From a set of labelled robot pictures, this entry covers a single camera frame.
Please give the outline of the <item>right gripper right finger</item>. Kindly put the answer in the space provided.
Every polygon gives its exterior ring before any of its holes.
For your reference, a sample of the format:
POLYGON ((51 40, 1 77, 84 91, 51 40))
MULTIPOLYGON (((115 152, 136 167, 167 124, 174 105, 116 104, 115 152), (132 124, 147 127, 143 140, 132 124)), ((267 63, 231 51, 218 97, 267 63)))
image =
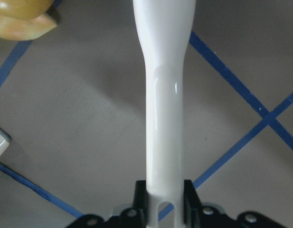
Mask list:
POLYGON ((184 180, 184 213, 189 214, 201 207, 201 201, 191 180, 184 180))

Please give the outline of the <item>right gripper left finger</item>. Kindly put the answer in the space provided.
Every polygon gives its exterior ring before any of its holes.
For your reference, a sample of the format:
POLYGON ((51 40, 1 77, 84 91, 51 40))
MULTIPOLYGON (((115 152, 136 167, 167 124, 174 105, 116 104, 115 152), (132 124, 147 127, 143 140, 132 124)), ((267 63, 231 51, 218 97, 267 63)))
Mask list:
POLYGON ((138 209, 146 210, 147 209, 147 190, 146 190, 146 181, 137 180, 135 183, 134 198, 132 206, 138 209))

